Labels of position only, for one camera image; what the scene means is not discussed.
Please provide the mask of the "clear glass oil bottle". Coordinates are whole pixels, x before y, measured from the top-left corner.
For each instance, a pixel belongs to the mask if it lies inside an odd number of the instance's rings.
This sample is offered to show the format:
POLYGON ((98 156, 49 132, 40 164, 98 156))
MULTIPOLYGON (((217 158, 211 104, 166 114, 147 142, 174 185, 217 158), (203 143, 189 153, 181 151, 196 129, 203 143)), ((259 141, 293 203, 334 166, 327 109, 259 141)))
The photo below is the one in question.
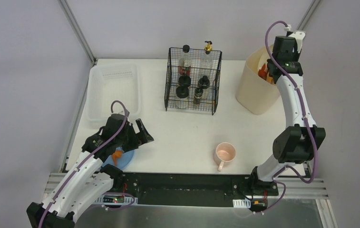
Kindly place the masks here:
POLYGON ((212 71, 213 57, 212 57, 212 41, 205 41, 206 45, 204 47, 203 54, 201 56, 200 63, 200 78, 207 76, 210 77, 210 73, 212 71))

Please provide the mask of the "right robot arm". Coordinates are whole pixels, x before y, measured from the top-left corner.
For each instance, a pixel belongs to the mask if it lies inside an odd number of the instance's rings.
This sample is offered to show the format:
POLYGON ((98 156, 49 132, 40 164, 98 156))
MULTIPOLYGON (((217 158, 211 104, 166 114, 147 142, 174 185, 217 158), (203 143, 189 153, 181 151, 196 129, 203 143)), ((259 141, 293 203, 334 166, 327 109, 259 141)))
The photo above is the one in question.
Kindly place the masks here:
POLYGON ((317 126, 304 94, 303 70, 298 61, 303 38, 302 32, 277 36, 267 60, 269 75, 282 98, 286 127, 274 140, 272 155, 253 169, 249 178, 251 189, 269 189, 286 169, 315 161, 325 139, 326 132, 317 126))

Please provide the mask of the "cream round plate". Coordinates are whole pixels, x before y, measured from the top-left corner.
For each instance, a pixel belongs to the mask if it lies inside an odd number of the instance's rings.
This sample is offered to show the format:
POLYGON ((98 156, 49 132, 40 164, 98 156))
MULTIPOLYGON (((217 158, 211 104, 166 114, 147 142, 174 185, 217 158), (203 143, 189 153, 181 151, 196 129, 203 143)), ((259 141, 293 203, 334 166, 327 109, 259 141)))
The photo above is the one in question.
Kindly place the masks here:
POLYGON ((259 70, 263 64, 266 64, 267 65, 267 60, 270 59, 269 55, 267 52, 263 52, 261 54, 261 56, 259 57, 258 59, 258 64, 257 64, 257 70, 259 70))

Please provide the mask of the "pink mug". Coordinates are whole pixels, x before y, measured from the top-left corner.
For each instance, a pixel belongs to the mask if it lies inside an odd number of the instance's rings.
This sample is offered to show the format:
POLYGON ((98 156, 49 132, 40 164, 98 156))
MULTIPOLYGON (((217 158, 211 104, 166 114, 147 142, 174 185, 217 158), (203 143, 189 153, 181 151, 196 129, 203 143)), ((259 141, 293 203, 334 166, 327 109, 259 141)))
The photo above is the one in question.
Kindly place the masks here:
POLYGON ((221 172, 222 169, 231 163, 236 157, 236 149, 228 142, 222 142, 217 145, 213 159, 217 165, 217 171, 221 172))

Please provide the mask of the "black lid seasoning shaker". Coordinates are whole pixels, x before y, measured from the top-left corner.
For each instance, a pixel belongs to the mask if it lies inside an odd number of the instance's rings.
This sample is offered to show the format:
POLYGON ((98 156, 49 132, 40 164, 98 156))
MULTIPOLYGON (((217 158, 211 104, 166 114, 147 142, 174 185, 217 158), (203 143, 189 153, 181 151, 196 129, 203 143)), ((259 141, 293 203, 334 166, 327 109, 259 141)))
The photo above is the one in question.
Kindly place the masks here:
POLYGON ((183 87, 189 87, 191 85, 191 78, 187 75, 182 75, 178 78, 178 85, 183 87))

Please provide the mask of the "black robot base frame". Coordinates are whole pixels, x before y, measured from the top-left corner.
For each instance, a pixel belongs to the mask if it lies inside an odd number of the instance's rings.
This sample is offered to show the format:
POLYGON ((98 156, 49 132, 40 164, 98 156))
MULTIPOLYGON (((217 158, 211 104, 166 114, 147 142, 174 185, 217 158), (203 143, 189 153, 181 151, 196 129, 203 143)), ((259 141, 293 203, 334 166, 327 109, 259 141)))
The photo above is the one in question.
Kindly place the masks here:
POLYGON ((125 172, 103 201, 115 204, 112 193, 129 193, 139 205, 232 207, 234 200, 260 201, 278 196, 274 182, 250 175, 125 172))

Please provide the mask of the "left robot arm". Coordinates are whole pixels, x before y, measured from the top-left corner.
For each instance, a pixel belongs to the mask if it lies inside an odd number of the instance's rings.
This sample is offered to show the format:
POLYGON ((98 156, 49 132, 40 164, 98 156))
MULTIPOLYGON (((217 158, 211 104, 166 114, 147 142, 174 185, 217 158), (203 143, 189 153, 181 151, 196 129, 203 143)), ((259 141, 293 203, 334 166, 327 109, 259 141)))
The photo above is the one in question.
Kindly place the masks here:
POLYGON ((123 184, 123 171, 105 164, 117 148, 130 152, 153 142, 141 119, 135 132, 127 116, 111 114, 105 126, 88 137, 74 166, 41 202, 26 212, 33 228, 72 228, 83 212, 102 194, 123 184))

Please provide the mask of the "red label vinegar bottle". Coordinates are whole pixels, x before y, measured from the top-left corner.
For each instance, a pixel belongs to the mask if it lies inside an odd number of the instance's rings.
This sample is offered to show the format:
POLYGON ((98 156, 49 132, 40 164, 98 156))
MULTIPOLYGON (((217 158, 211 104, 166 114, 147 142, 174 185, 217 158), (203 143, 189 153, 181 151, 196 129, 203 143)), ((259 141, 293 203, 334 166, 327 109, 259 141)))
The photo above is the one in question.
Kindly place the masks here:
POLYGON ((192 58, 189 45, 183 45, 182 52, 183 53, 178 61, 178 73, 180 76, 190 76, 192 58))

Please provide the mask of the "small dark pepper jar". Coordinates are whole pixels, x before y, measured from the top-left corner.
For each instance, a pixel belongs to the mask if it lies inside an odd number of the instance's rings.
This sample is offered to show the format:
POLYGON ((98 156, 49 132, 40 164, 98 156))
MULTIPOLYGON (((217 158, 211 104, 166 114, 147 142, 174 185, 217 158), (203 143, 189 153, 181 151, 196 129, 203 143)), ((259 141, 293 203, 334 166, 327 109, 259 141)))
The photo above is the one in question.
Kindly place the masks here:
POLYGON ((200 87, 197 87, 194 91, 194 100, 193 103, 195 105, 199 105, 201 103, 202 100, 202 96, 203 96, 204 90, 200 87))

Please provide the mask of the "blue round plate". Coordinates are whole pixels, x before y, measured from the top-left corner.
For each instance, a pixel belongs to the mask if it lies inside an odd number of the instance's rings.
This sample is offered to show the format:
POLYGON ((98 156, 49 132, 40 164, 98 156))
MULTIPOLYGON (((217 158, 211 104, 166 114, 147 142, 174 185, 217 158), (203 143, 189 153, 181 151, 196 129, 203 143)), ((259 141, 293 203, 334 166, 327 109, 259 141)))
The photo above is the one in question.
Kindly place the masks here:
MULTIPOLYGON (((122 157, 117 160, 117 168, 123 170, 132 160, 133 156, 135 154, 135 150, 129 151, 129 152, 123 152, 122 157)), ((114 165, 111 155, 107 158, 107 160, 101 165, 101 167, 106 166, 107 164, 114 165)))

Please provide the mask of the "black lid granule shaker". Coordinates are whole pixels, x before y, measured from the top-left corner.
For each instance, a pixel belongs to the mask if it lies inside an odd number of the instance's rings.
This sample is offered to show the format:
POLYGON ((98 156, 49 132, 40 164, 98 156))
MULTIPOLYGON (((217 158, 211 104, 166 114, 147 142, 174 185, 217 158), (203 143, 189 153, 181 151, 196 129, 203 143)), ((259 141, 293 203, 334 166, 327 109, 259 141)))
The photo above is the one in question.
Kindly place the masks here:
POLYGON ((187 86, 178 86, 175 90, 177 99, 187 99, 189 96, 189 88, 187 86))

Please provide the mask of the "black lid white shaker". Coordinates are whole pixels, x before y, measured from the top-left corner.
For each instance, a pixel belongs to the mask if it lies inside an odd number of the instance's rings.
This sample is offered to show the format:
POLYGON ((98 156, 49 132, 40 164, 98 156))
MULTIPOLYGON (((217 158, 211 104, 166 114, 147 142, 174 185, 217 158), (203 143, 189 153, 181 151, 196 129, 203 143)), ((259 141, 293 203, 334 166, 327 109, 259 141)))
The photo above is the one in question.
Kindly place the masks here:
POLYGON ((198 80, 198 87, 205 90, 208 89, 210 86, 210 80, 209 77, 204 75, 198 80))

